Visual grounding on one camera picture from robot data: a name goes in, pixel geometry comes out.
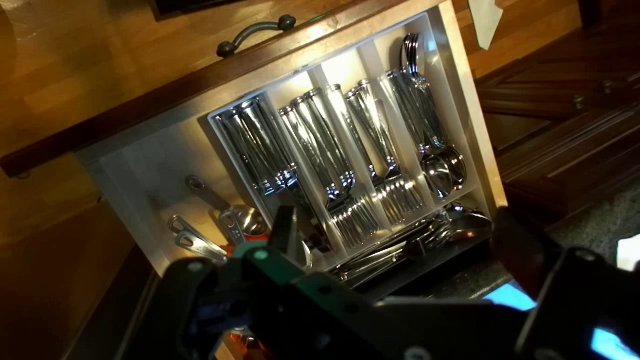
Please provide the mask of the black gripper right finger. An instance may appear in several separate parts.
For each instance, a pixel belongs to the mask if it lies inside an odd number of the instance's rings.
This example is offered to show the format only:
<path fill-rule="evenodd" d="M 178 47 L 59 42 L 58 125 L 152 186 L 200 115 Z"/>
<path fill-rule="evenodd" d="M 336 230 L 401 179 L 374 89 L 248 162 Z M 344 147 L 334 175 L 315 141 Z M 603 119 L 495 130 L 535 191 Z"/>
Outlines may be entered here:
<path fill-rule="evenodd" d="M 506 272 L 531 299 L 541 292 L 546 277 L 562 254 L 562 247 L 541 229 L 506 206 L 493 212 L 489 248 Z"/>

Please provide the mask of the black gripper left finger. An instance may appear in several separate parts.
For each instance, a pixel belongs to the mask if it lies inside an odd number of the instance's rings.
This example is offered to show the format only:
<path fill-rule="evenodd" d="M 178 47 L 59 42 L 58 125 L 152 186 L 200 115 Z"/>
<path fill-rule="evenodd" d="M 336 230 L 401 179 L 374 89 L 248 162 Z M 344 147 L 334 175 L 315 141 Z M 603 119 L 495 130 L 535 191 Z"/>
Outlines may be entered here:
<path fill-rule="evenodd" d="M 279 206 L 272 224 L 268 247 L 275 252 L 282 252 L 289 260 L 295 259 L 295 208 Z"/>

